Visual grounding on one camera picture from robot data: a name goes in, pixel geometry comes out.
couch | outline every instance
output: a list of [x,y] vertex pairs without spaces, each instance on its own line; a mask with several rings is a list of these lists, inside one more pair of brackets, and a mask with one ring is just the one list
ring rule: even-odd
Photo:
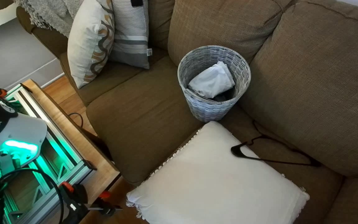
[[[296,223],[358,223],[357,6],[335,0],[149,0],[150,69],[108,62],[81,89],[71,78],[67,38],[31,25],[20,7],[17,17],[59,58],[96,133],[133,185],[203,125],[177,81],[182,57],[208,44],[234,49],[250,64],[252,78],[220,123],[245,142],[259,136],[254,119],[263,133],[322,163],[268,163],[310,194]],[[265,159],[308,162],[269,140],[250,149]]]

hardwood floor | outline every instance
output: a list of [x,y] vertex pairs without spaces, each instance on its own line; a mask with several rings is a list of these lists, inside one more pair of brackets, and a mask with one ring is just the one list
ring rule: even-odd
[[[83,128],[91,133],[95,133],[92,125],[86,116],[86,107],[75,92],[74,88],[68,82],[68,79],[63,76],[52,84],[44,88],[44,91],[56,101],[57,104],[67,113],[77,112],[84,118]],[[81,119],[78,115],[71,115],[71,118],[78,125],[81,124]],[[120,205],[123,210],[118,211],[112,217],[104,217],[95,213],[94,216],[88,216],[82,223],[89,224],[148,224],[145,220],[136,218],[138,214],[135,208],[126,206],[126,194],[133,190],[133,186],[128,184],[122,177],[110,189],[112,197],[108,200],[111,204]]]

gray throw blanket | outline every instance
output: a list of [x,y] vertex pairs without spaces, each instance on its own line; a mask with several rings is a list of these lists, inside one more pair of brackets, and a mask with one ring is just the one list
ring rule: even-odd
[[55,28],[68,37],[74,17],[84,0],[14,0],[30,14],[31,23]]

black cord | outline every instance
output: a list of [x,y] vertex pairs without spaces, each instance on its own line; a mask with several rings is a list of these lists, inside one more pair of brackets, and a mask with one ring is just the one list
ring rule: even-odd
[[80,115],[80,114],[77,113],[77,112],[73,112],[73,113],[70,113],[68,116],[71,116],[71,115],[73,115],[73,114],[77,114],[78,116],[80,116],[80,118],[81,118],[81,128],[82,128],[82,126],[84,125],[84,119],[82,118],[82,115]]
[[0,194],[3,192],[4,189],[6,189],[7,187],[7,183],[6,183],[6,179],[8,179],[9,177],[16,175],[19,172],[36,172],[41,174],[46,180],[48,180],[51,185],[54,187],[54,189],[56,190],[57,196],[59,198],[59,202],[60,202],[60,208],[61,208],[61,213],[60,213],[60,218],[59,218],[59,224],[63,223],[63,215],[64,215],[64,203],[63,203],[63,197],[62,194],[60,193],[59,187],[57,186],[57,184],[53,181],[53,179],[47,175],[46,173],[42,172],[41,170],[38,169],[30,169],[30,168],[21,168],[21,169],[16,169],[14,171],[11,171],[7,174],[5,174],[1,179],[0,179],[0,186],[2,185],[2,188],[0,189]]
[[[318,162],[317,160],[315,160],[314,158],[312,158],[310,155],[307,155],[306,153],[300,151],[299,149],[293,149],[290,146],[288,146],[286,143],[279,141],[277,139],[274,139],[268,135],[263,134],[262,132],[259,131],[258,127],[256,126],[256,121],[253,120],[252,124],[254,126],[254,128],[259,132],[260,136],[253,138],[250,140],[250,143],[248,142],[243,142],[239,145],[233,146],[231,148],[232,154],[240,157],[240,158],[245,158],[245,159],[252,159],[252,160],[259,160],[259,161],[265,161],[265,162],[271,162],[271,163],[283,163],[283,164],[290,164],[290,165],[300,165],[300,166],[312,166],[312,167],[319,167],[321,166],[321,163]],[[280,144],[282,144],[283,146],[287,147],[288,149],[290,149],[292,152],[297,152],[299,154],[302,154],[303,156],[307,157],[310,160],[310,163],[293,163],[293,162],[284,162],[284,161],[276,161],[276,160],[270,160],[270,159],[260,159],[260,158],[256,158],[256,157],[251,157],[251,156],[246,156],[244,155],[243,152],[241,152],[241,146],[251,146],[254,144],[254,140],[256,139],[269,139],[269,140],[273,140],[275,142],[278,142]]]

wicker basket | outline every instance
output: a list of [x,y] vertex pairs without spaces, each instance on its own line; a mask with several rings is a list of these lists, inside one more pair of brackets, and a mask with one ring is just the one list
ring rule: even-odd
[[[203,98],[187,88],[189,82],[203,70],[223,61],[229,68],[236,83],[229,90],[230,99],[217,102]],[[245,93],[250,85],[251,72],[247,61],[227,47],[208,45],[186,54],[178,67],[178,80],[193,115],[202,122],[222,119]]]

